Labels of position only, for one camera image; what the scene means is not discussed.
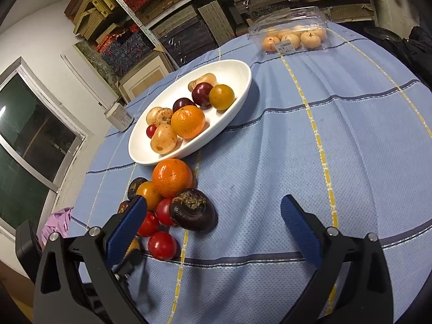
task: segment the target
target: window pane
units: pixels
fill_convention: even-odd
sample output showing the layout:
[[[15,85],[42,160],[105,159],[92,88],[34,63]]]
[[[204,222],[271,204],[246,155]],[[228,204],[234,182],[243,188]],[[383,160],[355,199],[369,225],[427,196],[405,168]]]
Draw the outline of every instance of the window pane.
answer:
[[[76,137],[39,101],[19,74],[0,91],[0,134],[50,181]]]
[[[13,228],[27,219],[37,225],[49,189],[0,146],[0,217]]]

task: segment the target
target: white oval bowl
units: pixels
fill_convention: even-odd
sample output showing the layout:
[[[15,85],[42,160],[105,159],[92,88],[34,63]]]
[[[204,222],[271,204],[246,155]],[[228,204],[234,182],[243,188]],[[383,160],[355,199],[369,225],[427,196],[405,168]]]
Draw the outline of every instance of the white oval bowl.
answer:
[[[187,85],[206,73],[213,73],[216,76],[218,84],[226,84],[234,90],[234,103],[224,112],[217,111],[213,107],[203,110],[206,116],[206,126],[200,135],[190,140],[178,137],[177,146],[167,154],[162,155],[154,152],[150,147],[150,139],[146,134],[148,127],[146,122],[147,113],[154,107],[172,108],[174,102],[181,97],[192,99],[192,93],[187,89]],[[129,138],[128,148],[130,158],[140,164],[153,165],[167,158],[186,157],[200,149],[234,119],[241,106],[245,103],[251,80],[252,76],[249,66],[236,59],[209,63],[187,73],[161,92],[144,110]]]

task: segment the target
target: price label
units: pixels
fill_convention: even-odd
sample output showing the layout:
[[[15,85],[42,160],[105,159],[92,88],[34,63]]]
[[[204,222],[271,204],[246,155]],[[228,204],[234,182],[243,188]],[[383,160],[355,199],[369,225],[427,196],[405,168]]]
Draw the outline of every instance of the price label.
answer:
[[[282,55],[295,52],[295,48],[289,40],[281,41],[280,43],[274,44],[274,46],[276,47],[278,53],[281,53]]]

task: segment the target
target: blue tablecloth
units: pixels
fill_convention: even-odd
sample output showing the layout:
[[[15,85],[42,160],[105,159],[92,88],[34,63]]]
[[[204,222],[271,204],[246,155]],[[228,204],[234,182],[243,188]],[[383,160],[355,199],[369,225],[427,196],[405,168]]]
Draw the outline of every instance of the blue tablecloth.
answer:
[[[329,27],[335,33],[328,33],[328,50],[286,56],[286,65],[277,55],[263,60],[246,36],[234,39],[127,106],[138,119],[175,79],[218,59],[240,59],[252,70],[235,119],[198,160],[197,152],[185,158],[192,169],[199,163],[198,188],[217,209],[217,228],[208,235],[189,232],[187,242],[185,230],[171,228],[179,252],[186,250],[184,263],[147,257],[129,280],[151,324],[170,316],[173,324],[278,323],[314,271],[280,216],[288,193],[345,235],[379,235],[395,319],[420,291],[432,269],[432,133],[426,125],[432,124],[432,94],[372,41]],[[70,236],[104,225],[126,199],[129,182],[150,179],[153,167],[129,157],[131,131],[107,134],[77,198]]]

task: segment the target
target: window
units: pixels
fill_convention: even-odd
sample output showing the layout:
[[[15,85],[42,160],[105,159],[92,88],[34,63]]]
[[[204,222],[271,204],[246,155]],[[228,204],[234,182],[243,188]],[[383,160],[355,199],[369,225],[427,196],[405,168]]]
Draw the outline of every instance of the window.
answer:
[[[0,75],[0,226],[44,225],[84,135],[22,59]]]

